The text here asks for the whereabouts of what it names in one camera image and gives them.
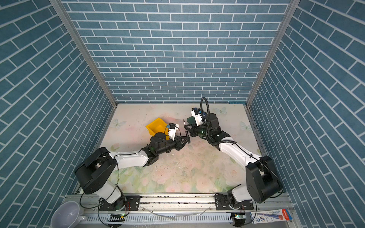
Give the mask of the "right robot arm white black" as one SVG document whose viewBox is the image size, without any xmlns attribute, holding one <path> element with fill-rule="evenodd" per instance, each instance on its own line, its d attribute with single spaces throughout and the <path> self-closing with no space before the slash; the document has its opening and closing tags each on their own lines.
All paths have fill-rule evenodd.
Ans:
<svg viewBox="0 0 365 228">
<path fill-rule="evenodd" d="M 188 118 L 188 123 L 192 126 L 190 135 L 206 140 L 245 168 L 245 184 L 239 184 L 227 192 L 227 200 L 232 207 L 237 208 L 246 200 L 262 203 L 273 198 L 275 194 L 282 193 L 283 187 L 270 157 L 261 157 L 240 146 L 228 133 L 221 130 L 216 114 L 197 108 L 193 108 L 191 114 Z"/>
</svg>

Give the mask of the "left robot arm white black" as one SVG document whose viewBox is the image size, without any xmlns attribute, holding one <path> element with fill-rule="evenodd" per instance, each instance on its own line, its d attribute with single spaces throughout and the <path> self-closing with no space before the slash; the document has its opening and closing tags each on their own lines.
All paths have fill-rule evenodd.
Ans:
<svg viewBox="0 0 365 228">
<path fill-rule="evenodd" d="M 109 204 L 124 201 L 124 195 L 117 184 L 108 179 L 114 171 L 129 167 L 145 167 L 159 159 L 159 155 L 172 150 L 181 150 L 191 139 L 188 134 L 166 139 L 164 133 L 151 137 L 150 143 L 136 152 L 110 152 L 105 147 L 94 151 L 75 169 L 80 186 L 85 194 L 96 194 Z"/>
</svg>

